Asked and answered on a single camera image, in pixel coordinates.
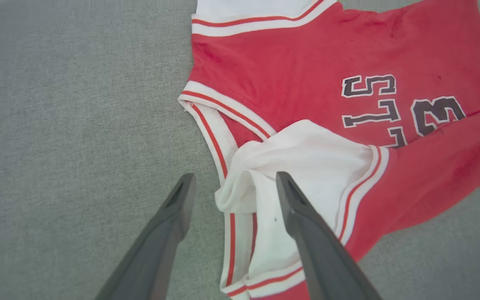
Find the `red fabric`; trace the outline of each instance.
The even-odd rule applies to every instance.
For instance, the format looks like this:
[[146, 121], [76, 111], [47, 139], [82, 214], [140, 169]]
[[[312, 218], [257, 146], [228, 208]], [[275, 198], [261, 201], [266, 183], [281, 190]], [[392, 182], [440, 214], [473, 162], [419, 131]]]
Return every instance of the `red fabric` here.
[[[385, 175], [358, 209], [347, 243], [355, 260], [383, 234], [425, 222], [480, 186], [477, 0], [424, 0], [385, 13], [336, 3], [299, 27], [193, 34], [192, 47], [189, 80], [240, 102], [276, 131], [309, 119], [354, 142], [402, 146], [395, 133], [401, 128], [408, 146], [391, 150]], [[390, 86], [377, 82], [371, 95], [345, 97], [345, 80], [360, 76], [351, 86], [355, 93], [367, 87], [366, 76], [384, 75], [393, 78], [393, 93], [380, 95]], [[435, 99], [454, 99], [457, 107], [452, 101], [434, 113], [417, 108]], [[388, 116], [388, 104], [379, 106], [381, 100], [395, 105], [397, 118]], [[365, 114], [382, 119], [361, 122]], [[238, 146], [258, 139], [224, 120]], [[305, 291], [301, 283], [268, 299], [305, 298]]]
[[[480, 186], [480, 113], [439, 127], [409, 146], [390, 150], [385, 174], [362, 198], [345, 245], [358, 261], [394, 224], [416, 213], [428, 220]], [[267, 300], [306, 299], [305, 281]]]
[[[453, 96], [465, 114], [480, 110], [476, 0], [425, 0], [385, 13], [336, 3], [300, 27], [194, 34], [192, 42], [189, 79], [236, 99], [277, 131], [309, 119], [354, 142], [384, 146], [394, 143], [390, 127], [402, 126], [409, 143], [420, 137], [411, 113], [415, 99]], [[365, 76], [386, 74], [396, 78], [394, 95], [377, 95], [379, 83], [372, 96], [341, 96], [344, 78], [362, 76], [362, 88]], [[343, 115], [384, 113], [380, 99], [395, 99], [401, 121], [343, 127]], [[235, 137], [245, 135], [241, 124], [228, 126]]]

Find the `white cloth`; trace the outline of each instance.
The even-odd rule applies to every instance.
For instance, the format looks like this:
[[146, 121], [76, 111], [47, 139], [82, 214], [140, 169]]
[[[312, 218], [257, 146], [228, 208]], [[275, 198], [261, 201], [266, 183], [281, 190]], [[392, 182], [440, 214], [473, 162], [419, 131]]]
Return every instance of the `white cloth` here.
[[243, 15], [291, 15], [295, 16], [312, 0], [198, 0], [196, 15], [211, 19], [238, 19]]
[[335, 230], [343, 217], [346, 191], [364, 180], [376, 161], [376, 153], [372, 147], [352, 142], [308, 120], [296, 122], [264, 142], [248, 142], [240, 147], [215, 199], [224, 213], [257, 213], [256, 246], [248, 278], [264, 277], [300, 262], [295, 241], [284, 227], [276, 172], [288, 172]]

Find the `jersey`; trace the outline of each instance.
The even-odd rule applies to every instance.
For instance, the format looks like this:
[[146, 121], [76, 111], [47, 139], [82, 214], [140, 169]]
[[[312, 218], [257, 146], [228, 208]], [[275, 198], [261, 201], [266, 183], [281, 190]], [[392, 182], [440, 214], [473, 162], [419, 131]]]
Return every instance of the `jersey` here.
[[[245, 275], [223, 288], [231, 298], [308, 298], [299, 251], [280, 209], [278, 171], [294, 178], [358, 260], [409, 211], [438, 213], [480, 184], [480, 113], [397, 149], [358, 144], [308, 120], [244, 144], [216, 192], [224, 213], [257, 216], [252, 256], [238, 266]], [[430, 198], [442, 205], [423, 201]]]
[[[264, 7], [192, 16], [194, 68], [179, 102], [200, 126], [222, 184], [239, 146], [299, 120], [355, 143], [404, 149], [480, 112], [476, 0], [425, 0], [385, 13], [333, 0], [294, 5], [275, 6], [275, 15]], [[423, 201], [432, 203], [409, 209], [385, 233], [453, 205]], [[222, 290], [246, 275], [257, 227], [256, 213], [226, 214]]]

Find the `striped trim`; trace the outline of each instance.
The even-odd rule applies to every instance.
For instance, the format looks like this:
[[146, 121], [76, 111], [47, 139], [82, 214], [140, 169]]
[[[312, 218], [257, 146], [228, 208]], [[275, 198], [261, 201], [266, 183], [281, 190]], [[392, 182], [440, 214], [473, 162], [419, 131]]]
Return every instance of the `striped trim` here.
[[[220, 114], [223, 113], [253, 131], [262, 140], [276, 131], [255, 112], [240, 102], [198, 82], [190, 81], [178, 99], [194, 116], [214, 158], [220, 184], [227, 176], [228, 165], [238, 149], [236, 141]], [[243, 285], [257, 235], [256, 213], [227, 213], [225, 215], [225, 256], [221, 287], [234, 283]]]
[[346, 188], [340, 200], [343, 205], [340, 206], [334, 232], [342, 245], [345, 245], [351, 236], [358, 206], [362, 198], [381, 179], [388, 165], [389, 152], [387, 148], [369, 147], [373, 154], [370, 168], [362, 178]]
[[222, 289], [222, 292], [231, 298], [236, 298], [238, 295], [247, 297], [247, 299], [262, 298], [285, 292], [304, 280], [305, 272], [299, 261], [286, 269], [268, 272], [255, 279], [249, 279], [246, 275], [243, 283], [231, 285]]
[[277, 133], [268, 122], [259, 117], [242, 103], [232, 99], [215, 89], [195, 81], [189, 81], [179, 96], [179, 101], [190, 101], [214, 108], [253, 131], [259, 138], [265, 140]]
[[299, 27], [311, 22], [335, 2], [318, 0], [297, 15], [242, 15], [228, 20], [212, 20], [201, 15], [192, 15], [192, 34], [230, 36], [263, 29]]

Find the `printed number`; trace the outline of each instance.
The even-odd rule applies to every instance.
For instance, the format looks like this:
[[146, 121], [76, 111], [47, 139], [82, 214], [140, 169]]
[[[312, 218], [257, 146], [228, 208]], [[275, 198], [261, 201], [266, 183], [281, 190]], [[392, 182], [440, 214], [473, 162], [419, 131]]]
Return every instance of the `printed number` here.
[[343, 126], [345, 128], [350, 128], [350, 127], [356, 127], [357, 124], [363, 124], [368, 122], [382, 122], [382, 121], [396, 122], [401, 120], [400, 113], [398, 112], [398, 108], [396, 107], [395, 99], [379, 100], [378, 106], [379, 108], [385, 108], [386, 113], [385, 114], [363, 114], [360, 116], [344, 115], [342, 116]]
[[366, 87], [356, 89], [355, 84], [362, 82], [362, 76], [353, 76], [342, 80], [343, 97], [362, 97], [373, 95], [373, 84], [386, 83], [379, 89], [379, 95], [393, 95], [396, 93], [396, 78], [392, 74], [382, 76], [366, 76]]
[[432, 131], [435, 131], [436, 125], [434, 123], [427, 123], [425, 115], [431, 115], [437, 123], [449, 122], [449, 111], [451, 110], [457, 120], [465, 118], [466, 115], [460, 107], [459, 102], [455, 97], [438, 97], [430, 101], [429, 99], [414, 100], [411, 107], [412, 116], [414, 117], [414, 125], [417, 134], [424, 137]]
[[[384, 83], [379, 87], [379, 95], [393, 95], [396, 93], [396, 78], [391, 75], [366, 76], [365, 87], [356, 87], [356, 84], [362, 83], [362, 76], [352, 76], [342, 80], [342, 96], [346, 98], [371, 96], [374, 93], [374, 85]], [[382, 99], [377, 103], [379, 108], [384, 108], [386, 112], [382, 114], [362, 114], [358, 116], [343, 115], [342, 121], [345, 128], [357, 127], [357, 125], [368, 122], [396, 122], [401, 117], [396, 106], [395, 99]], [[425, 116], [431, 115], [437, 123], [449, 122], [449, 111], [453, 113], [457, 120], [465, 118], [463, 109], [455, 97], [438, 97], [430, 101], [429, 99], [414, 100], [411, 107], [412, 116], [416, 133], [420, 136], [428, 135], [436, 129], [434, 123], [427, 123]], [[390, 127], [388, 134], [394, 138], [394, 144], [386, 147], [399, 148], [407, 145], [403, 127]]]
[[402, 146], [407, 145], [405, 135], [403, 133], [403, 126], [398, 126], [398, 127], [390, 127], [388, 128], [388, 134], [395, 138], [396, 142], [391, 145], [386, 145], [385, 147], [390, 147], [390, 148], [399, 148]]

